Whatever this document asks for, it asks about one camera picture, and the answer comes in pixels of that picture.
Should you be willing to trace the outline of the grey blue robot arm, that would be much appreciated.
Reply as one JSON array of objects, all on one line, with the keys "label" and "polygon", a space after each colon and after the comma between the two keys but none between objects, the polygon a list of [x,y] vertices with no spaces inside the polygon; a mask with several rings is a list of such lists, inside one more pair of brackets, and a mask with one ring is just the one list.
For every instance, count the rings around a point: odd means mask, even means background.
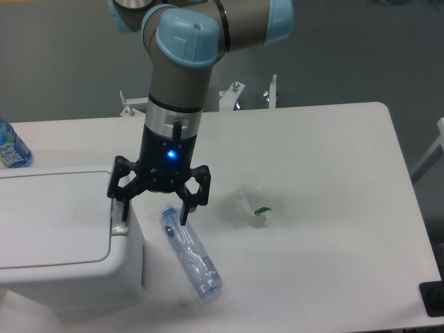
[{"label": "grey blue robot arm", "polygon": [[213,66],[227,53],[286,38],[291,1],[110,1],[123,32],[140,32],[152,62],[151,85],[137,161],[117,156],[109,198],[127,219],[145,191],[175,193],[180,222],[207,204],[211,174],[191,166]]}]

